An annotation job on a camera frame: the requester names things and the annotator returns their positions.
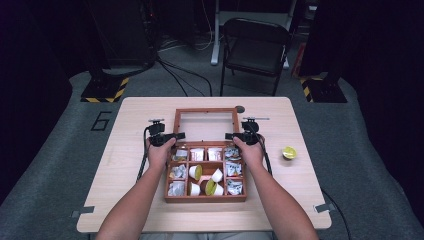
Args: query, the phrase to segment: hand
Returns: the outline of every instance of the hand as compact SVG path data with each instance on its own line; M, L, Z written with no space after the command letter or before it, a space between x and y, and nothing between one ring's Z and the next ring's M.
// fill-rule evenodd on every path
M160 147L155 147L150 144L147 139L149 168L165 169L166 160L170 157L171 147L175 144L177 139L171 138Z
M262 161L264 155L260 143L256 143L254 145L247 145L238 137L234 137L233 141L240 148L243 159L249 168L252 168L256 165L263 166Z

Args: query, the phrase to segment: yellow and black tape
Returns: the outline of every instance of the yellow and black tape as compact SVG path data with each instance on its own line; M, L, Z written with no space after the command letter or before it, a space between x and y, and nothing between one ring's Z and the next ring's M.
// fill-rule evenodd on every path
M125 87L127 86L129 79L125 78L122 80L121 85L119 86L118 91L116 92L114 97L110 98L97 98L97 97L81 97L81 102L92 102L92 103L100 103L100 102L118 102L121 98L122 94L124 94Z
M306 100L308 102L314 102L314 99L312 98L312 95L311 95L311 91L309 90L309 87L306 84L306 80L308 80L308 79L322 80L322 78L313 77L313 78L301 78L300 79L300 83L302 84L303 93L305 94Z

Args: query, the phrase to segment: wooden table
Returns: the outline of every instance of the wooden table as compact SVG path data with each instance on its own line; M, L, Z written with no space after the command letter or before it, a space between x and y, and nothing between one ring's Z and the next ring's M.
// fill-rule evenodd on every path
M97 232L116 202L135 184L143 156L143 131L152 118L164 118L165 133L171 133L177 108L231 108L246 110L243 117L264 117L257 121L259 133L266 138L274 178L305 209L316 229L331 226L327 211L318 213L314 206L324 204L311 159L306 149L293 107L285 97L131 97L122 102L85 207L92 213L81 214L77 229ZM292 146L298 156L284 160L282 149ZM150 210L144 232L224 232L271 230L251 174L247 171L246 202L241 203L166 203L165 173Z

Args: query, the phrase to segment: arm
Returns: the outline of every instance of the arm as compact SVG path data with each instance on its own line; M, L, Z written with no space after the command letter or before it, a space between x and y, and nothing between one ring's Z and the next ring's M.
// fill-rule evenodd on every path
M249 168L268 221L278 239L318 239L314 226L300 204L268 173L262 164L259 143L249 146L234 137Z
M172 138L161 147L148 146L149 168L106 216L96 239L138 239L140 237L165 169L168 153L175 141L175 138Z

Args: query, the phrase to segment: small object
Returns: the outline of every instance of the small object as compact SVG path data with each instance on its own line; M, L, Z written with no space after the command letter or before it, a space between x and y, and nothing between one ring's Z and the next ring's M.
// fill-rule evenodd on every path
M292 160L297 156L297 153L293 147L287 146L283 149L283 156L288 160Z
M242 172L241 172L240 163L227 162L226 167L227 167L227 176L229 177L241 176Z
M190 196L199 196L200 195L200 186L195 184L195 183L191 183L189 188L189 192L190 192Z
M236 147L227 147L225 148L225 160L240 160L239 150Z
M221 151L222 148L209 148L208 149L208 157L209 161L221 161Z
M190 175L190 177L199 181L200 177L202 176L202 171L202 165L191 166L188 174Z
M222 177L224 176L224 174L221 172L221 170L216 169L216 171L212 174L212 180L216 183L220 182L222 180Z
M170 178L186 178L186 168L184 164L181 164L178 167L171 168L171 172L169 173Z
M218 183L215 183L216 187L215 187L215 191L213 192L214 196L222 196L224 195L224 188L219 185Z
M244 113L244 111L246 110L243 106L240 106L240 105L237 105L236 109L237 109L237 113Z
M215 193L218 184L211 179L208 180L205 187L205 193L207 196L211 196Z
M205 149L203 148L193 148L191 152L191 161L203 161L203 153Z
M169 184L168 196L184 196L184 182L173 181Z
M240 195L243 190L243 183L236 182L231 179L227 180L227 191L231 195Z
M173 156L174 161L187 161L187 150L178 149L175 156Z

